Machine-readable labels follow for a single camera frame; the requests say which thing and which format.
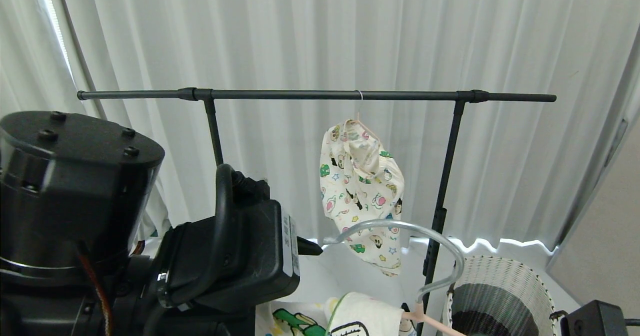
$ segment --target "transparent hose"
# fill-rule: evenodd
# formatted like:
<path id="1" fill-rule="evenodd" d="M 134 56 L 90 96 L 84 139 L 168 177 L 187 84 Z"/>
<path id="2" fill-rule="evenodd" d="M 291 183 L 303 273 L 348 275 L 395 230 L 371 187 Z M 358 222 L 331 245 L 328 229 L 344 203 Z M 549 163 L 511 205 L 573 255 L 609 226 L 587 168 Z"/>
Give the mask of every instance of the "transparent hose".
<path id="1" fill-rule="evenodd" d="M 408 222 L 403 222 L 400 220 L 368 220 L 364 222 L 359 222 L 358 224 L 355 224 L 354 226 L 349 227 L 349 229 L 343 231 L 342 234 L 338 235 L 337 238 L 324 238 L 323 241 L 325 245 L 339 244 L 347 240 L 349 236 L 355 234 L 358 231 L 363 231 L 365 229 L 370 229 L 374 227 L 390 227 L 390 226 L 397 227 L 398 229 L 406 229 L 409 231 L 414 231 L 419 234 L 428 236 L 428 238 L 438 241 L 439 244 L 446 247 L 446 249 L 448 249 L 451 252 L 451 254 L 453 254 L 453 257 L 455 258 L 455 268 L 453 270 L 453 273 L 450 276 L 446 277 L 445 279 L 435 281 L 425 286 L 422 286 L 422 288 L 418 290 L 418 295 L 416 295 L 417 304 L 421 304 L 423 302 L 423 296 L 426 295 L 427 293 L 430 293 L 435 289 L 449 286 L 462 276 L 462 271 L 465 268 L 465 259 L 464 259 L 464 256 L 462 255 L 462 251 L 454 243 L 452 243 L 448 238 L 445 238 L 444 236 L 442 236 L 441 233 L 435 232 L 432 229 L 427 229 L 426 227 L 422 227 L 420 225 L 410 224 Z"/>

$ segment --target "hanging garment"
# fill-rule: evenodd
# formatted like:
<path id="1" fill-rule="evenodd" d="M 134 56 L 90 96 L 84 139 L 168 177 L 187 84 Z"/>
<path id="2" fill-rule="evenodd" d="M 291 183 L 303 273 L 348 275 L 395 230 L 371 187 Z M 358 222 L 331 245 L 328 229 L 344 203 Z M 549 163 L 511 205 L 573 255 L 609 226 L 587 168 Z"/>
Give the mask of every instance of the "hanging garment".
<path id="1" fill-rule="evenodd" d="M 324 304 L 269 302 L 256 307 L 256 336 L 415 336 L 402 309 L 359 293 Z"/>
<path id="2" fill-rule="evenodd" d="M 400 220 L 405 179 L 378 138 L 359 121 L 347 120 L 324 134 L 320 191 L 324 215 L 339 231 L 374 219 Z M 352 252 L 382 270 L 400 274 L 399 229 L 368 229 L 347 239 Z"/>

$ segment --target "black cylinder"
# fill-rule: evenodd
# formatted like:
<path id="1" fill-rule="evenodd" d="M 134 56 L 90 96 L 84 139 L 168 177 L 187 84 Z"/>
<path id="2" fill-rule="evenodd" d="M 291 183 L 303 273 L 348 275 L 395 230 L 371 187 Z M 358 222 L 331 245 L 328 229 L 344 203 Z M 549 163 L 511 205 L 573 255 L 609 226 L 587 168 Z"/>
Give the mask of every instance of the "black cylinder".
<path id="1" fill-rule="evenodd" d="M 0 120 L 3 279 L 82 282 L 76 243 L 103 275 L 122 266 L 165 152 L 142 134 L 80 114 Z"/>

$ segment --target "laundry basket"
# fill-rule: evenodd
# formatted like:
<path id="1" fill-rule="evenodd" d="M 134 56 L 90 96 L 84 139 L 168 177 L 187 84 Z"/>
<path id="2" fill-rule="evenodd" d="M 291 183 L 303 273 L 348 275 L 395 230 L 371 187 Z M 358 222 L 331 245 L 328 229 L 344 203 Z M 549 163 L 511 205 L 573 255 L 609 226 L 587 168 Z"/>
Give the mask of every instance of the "laundry basket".
<path id="1" fill-rule="evenodd" d="M 519 261 L 464 259 L 462 277 L 446 293 L 443 323 L 467 336 L 557 336 L 554 302 L 540 277 Z"/>

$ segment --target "horizontal rod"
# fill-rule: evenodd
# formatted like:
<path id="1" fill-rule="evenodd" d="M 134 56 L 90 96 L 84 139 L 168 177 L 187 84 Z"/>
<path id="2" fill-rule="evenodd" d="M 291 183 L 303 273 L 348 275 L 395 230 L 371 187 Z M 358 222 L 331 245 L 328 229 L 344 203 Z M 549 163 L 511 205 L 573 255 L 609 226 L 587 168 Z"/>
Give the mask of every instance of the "horizontal rod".
<path id="1" fill-rule="evenodd" d="M 555 95 L 542 93 L 489 93 L 482 90 L 457 92 L 403 92 L 357 90 L 131 90 L 112 92 L 78 91 L 78 99 L 269 99 L 269 100 L 408 100 L 408 101 L 536 101 L 554 102 Z"/>

